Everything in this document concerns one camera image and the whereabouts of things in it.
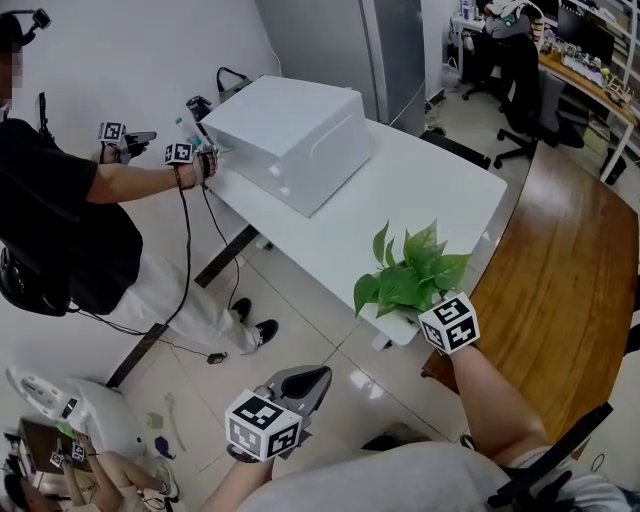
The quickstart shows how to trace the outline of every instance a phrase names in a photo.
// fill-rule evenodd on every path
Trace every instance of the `table leg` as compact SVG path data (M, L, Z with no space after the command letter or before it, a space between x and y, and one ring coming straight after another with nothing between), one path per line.
M389 336L379 332L378 335L373 338L371 346L378 352L382 352L382 350L384 350L384 348L387 346L387 343L389 343Z
M462 27L456 24L458 28L458 73L460 73L460 79L462 79L462 60L464 58L464 48L462 46Z
M600 176L600 181L602 181L603 183L609 177L609 174L611 174L611 171L613 171L613 167L618 162L618 158L620 158L620 155L622 155L622 151L624 150L624 147L627 145L627 142L629 142L629 137L631 137L631 132L633 132L633 124L629 123L628 121L626 122L627 122L627 128L625 129L624 134L620 139L620 142L618 142L618 147L613 152L613 155L611 155L611 159L609 160L609 163L605 167L604 172L602 173L602 176Z

